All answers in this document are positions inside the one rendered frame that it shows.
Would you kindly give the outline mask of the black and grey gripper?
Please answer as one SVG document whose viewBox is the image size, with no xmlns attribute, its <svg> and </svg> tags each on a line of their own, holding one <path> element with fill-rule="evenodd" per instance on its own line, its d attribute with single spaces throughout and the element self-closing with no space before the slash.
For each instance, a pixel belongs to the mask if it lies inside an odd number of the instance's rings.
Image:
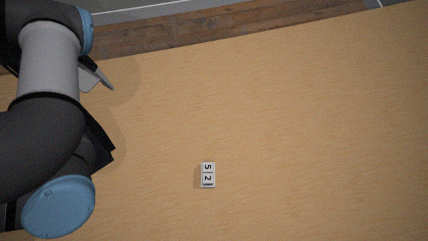
<svg viewBox="0 0 428 241">
<path fill-rule="evenodd" d="M 0 42 L 0 64 L 16 78 L 18 78 L 19 75 L 21 51 L 22 49 L 19 45 Z M 17 72 L 17 74 L 8 68 L 7 65 Z M 79 87 L 81 92 L 88 93 L 99 82 L 112 91 L 114 90 L 113 85 L 111 85 L 107 77 L 105 77 L 99 69 L 98 65 L 88 55 L 79 56 L 78 70 Z"/>
</svg>

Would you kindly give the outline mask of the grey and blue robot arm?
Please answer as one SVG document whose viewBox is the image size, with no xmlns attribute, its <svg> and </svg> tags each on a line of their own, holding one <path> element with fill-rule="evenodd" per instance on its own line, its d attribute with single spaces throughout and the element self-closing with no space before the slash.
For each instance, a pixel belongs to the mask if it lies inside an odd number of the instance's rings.
<svg viewBox="0 0 428 241">
<path fill-rule="evenodd" d="M 75 5 L 0 0 L 0 42 L 22 49 L 16 97 L 0 112 L 0 233 L 60 238 L 92 215 L 96 152 L 84 134 L 78 57 L 91 52 L 93 28 Z"/>
</svg>

